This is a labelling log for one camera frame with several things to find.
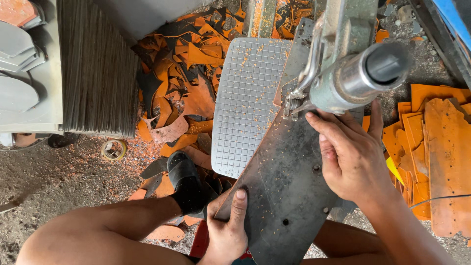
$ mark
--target foot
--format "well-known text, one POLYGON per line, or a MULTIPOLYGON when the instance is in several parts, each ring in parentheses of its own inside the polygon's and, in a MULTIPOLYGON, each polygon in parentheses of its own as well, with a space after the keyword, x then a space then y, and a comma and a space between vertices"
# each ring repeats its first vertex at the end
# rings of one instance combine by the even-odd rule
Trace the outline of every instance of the foot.
POLYGON ((202 212, 206 205, 206 195, 190 156, 183 151, 173 153, 168 159, 167 169, 175 189, 171 197, 180 206, 182 215, 202 212))

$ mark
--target grid plate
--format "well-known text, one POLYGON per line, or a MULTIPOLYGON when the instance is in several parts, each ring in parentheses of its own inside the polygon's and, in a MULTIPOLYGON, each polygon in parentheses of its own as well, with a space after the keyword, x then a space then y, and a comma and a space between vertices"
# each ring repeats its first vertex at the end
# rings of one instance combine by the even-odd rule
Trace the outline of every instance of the grid plate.
POLYGON ((237 38, 228 49, 212 132, 215 172, 238 178, 274 120, 275 92, 291 41, 237 38))

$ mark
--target hand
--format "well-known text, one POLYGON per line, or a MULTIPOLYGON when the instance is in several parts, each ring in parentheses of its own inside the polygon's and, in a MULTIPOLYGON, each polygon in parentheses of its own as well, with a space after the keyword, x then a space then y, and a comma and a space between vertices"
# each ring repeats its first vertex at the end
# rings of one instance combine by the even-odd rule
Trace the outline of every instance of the hand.
POLYGON ((368 133, 347 112, 334 116, 318 110, 320 118, 307 113, 309 124, 320 133, 322 173, 327 185, 339 197, 362 207, 395 192, 381 149, 383 129, 381 105, 372 102, 368 133))
POLYGON ((247 250, 248 239, 244 229, 247 193, 240 189, 234 194, 228 223, 214 219, 219 206, 230 190, 208 205, 209 246, 198 264, 231 265, 247 250))

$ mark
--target black cable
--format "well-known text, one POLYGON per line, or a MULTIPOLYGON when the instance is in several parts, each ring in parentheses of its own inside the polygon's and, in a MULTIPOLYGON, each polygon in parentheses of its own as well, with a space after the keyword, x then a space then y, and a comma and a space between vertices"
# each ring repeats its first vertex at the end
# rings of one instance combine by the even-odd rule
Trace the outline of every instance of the black cable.
POLYGON ((435 199, 451 199, 451 198, 460 198, 460 197, 469 197, 469 196, 471 196, 471 194, 444 196, 444 197, 438 197, 438 198, 428 199, 428 200, 425 200, 425 201, 423 201, 423 202, 419 202, 419 203, 417 203, 417 204, 415 204, 415 205, 412 205, 411 207, 409 207, 409 210, 412 210, 413 208, 415 208, 416 206, 421 205, 422 203, 426 203, 426 202, 429 202, 429 201, 435 200, 435 199))

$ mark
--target black sock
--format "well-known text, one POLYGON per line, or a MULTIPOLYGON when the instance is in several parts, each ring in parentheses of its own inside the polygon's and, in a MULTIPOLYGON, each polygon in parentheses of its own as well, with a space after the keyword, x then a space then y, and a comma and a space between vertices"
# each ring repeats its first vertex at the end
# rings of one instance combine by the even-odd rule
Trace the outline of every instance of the black sock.
POLYGON ((179 180, 175 193, 170 196, 180 206, 182 215, 200 213, 206 205, 205 195, 197 177, 186 177, 179 180))

